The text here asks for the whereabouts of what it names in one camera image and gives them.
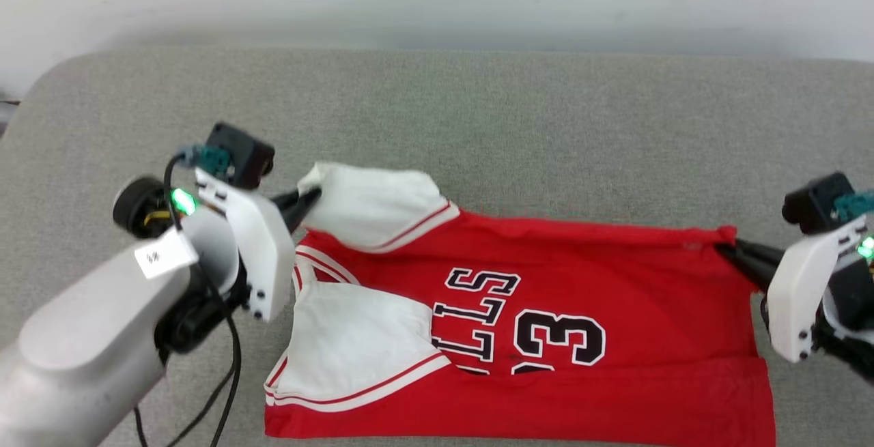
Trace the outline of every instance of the black number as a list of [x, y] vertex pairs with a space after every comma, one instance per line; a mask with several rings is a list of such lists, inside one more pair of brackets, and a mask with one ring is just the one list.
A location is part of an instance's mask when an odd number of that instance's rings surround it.
[[593, 365], [604, 356], [604, 329], [590, 317], [527, 309], [519, 313], [516, 316], [516, 350], [528, 357], [543, 358], [544, 341], [535, 336], [536, 329], [546, 330], [546, 344], [559, 347], [572, 345], [571, 361], [577, 365]]
[[481, 291], [487, 283], [492, 283], [489, 293], [496, 295], [512, 295], [518, 285], [518, 275], [511, 273], [498, 273], [496, 271], [480, 271], [472, 280], [462, 281], [462, 277], [470, 276], [474, 271], [467, 268], [453, 268], [452, 273], [446, 280], [446, 286], [451, 289], [463, 289], [463, 291]]
[[487, 326], [494, 326], [494, 323], [497, 322], [497, 319], [501, 315], [501, 310], [503, 309], [503, 305], [505, 304], [505, 302], [505, 300], [502, 300], [500, 298], [484, 298], [482, 301], [480, 301], [480, 305], [484, 305], [489, 308], [489, 310], [485, 311], [484, 313], [480, 313], [480, 311], [473, 311], [470, 309], [462, 309], [460, 307], [452, 307], [437, 302], [434, 304], [434, 316], [461, 317], [462, 319], [471, 319], [484, 323], [484, 325]]
[[443, 341], [433, 334], [431, 335], [431, 344], [440, 350], [454, 351], [457, 354], [471, 355], [480, 359], [480, 361], [491, 362], [494, 357], [494, 333], [488, 331], [474, 331], [474, 339], [479, 341], [478, 347], [471, 345], [463, 345], [461, 343], [453, 343], [452, 341]]

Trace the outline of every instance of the red basketball jersey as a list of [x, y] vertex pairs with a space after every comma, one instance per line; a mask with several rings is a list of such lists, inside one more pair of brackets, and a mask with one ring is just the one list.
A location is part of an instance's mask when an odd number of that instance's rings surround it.
[[[315, 229], [340, 210], [380, 233], [385, 197], [415, 198], [350, 188], [331, 207], [326, 179]], [[434, 196], [366, 243], [300, 243], [268, 435], [775, 444], [753, 288], [713, 248], [733, 229], [502, 220]]]

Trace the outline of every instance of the gray fabric surface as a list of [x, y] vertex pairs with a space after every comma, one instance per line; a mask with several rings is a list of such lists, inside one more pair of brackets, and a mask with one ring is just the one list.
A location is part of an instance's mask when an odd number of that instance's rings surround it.
[[[203, 141], [215, 121], [274, 143], [267, 193], [290, 188], [314, 160], [412, 167], [486, 214], [728, 223], [784, 245], [799, 236], [780, 217], [787, 191], [836, 169], [858, 188], [874, 185], [872, 118], [874, 66], [844, 61], [223, 49], [74, 59], [38, 81], [0, 140], [0, 341], [131, 243], [112, 224], [115, 193], [161, 173], [179, 143]], [[239, 326], [243, 378], [222, 445], [573, 444], [268, 439], [262, 382], [291, 313]], [[790, 366], [761, 326], [758, 338], [780, 445], [874, 442], [874, 388], [822, 355]], [[171, 360], [143, 403], [153, 445], [183, 428], [230, 357], [223, 327]], [[220, 409], [184, 445], [209, 444]], [[106, 445], [137, 445], [132, 418]]]

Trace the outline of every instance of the white armhole trim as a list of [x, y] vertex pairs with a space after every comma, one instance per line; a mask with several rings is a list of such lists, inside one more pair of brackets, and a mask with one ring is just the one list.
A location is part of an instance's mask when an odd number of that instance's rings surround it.
[[300, 269], [297, 263], [294, 264], [294, 272], [291, 274], [291, 288], [294, 289], [294, 301], [300, 298], [300, 291], [303, 290], [303, 278], [300, 276]]
[[349, 245], [349, 247], [356, 251], [369, 254], [390, 253], [391, 251], [402, 248], [410, 242], [419, 239], [422, 235], [436, 229], [436, 227], [443, 225], [447, 221], [455, 219], [459, 214], [461, 214], [461, 210], [458, 209], [458, 205], [454, 204], [452, 201], [447, 201], [439, 210], [430, 214], [430, 216], [417, 221], [412, 227], [401, 232], [399, 235], [396, 235], [388, 242], [371, 247], [354, 245]]
[[399, 373], [399, 375], [371, 388], [365, 389], [356, 394], [329, 401], [313, 401], [296, 395], [282, 396], [276, 394], [276, 390], [272, 385], [277, 381], [279, 375], [281, 375], [282, 369], [285, 368], [285, 363], [286, 359], [283, 355], [280, 363], [275, 367], [274, 372], [271, 372], [268, 383], [264, 385], [266, 391], [266, 404], [268, 404], [268, 406], [286, 406], [294, 404], [324, 413], [348, 411], [350, 409], [356, 409], [356, 407], [364, 406], [365, 404], [373, 403], [374, 401], [378, 401], [387, 395], [393, 394], [413, 382], [424, 378], [429, 375], [429, 373], [436, 372], [437, 370], [443, 369], [444, 366], [451, 365], [449, 359], [437, 351], [437, 353], [422, 360], [416, 365], [411, 366], [404, 372]]
[[336, 278], [338, 282], [361, 285], [355, 275], [352, 275], [352, 271], [347, 270], [340, 263], [337, 263], [334, 258], [330, 257], [330, 255], [326, 255], [318, 249], [310, 248], [309, 246], [298, 246], [296, 261], [299, 264], [302, 263], [318, 268]]

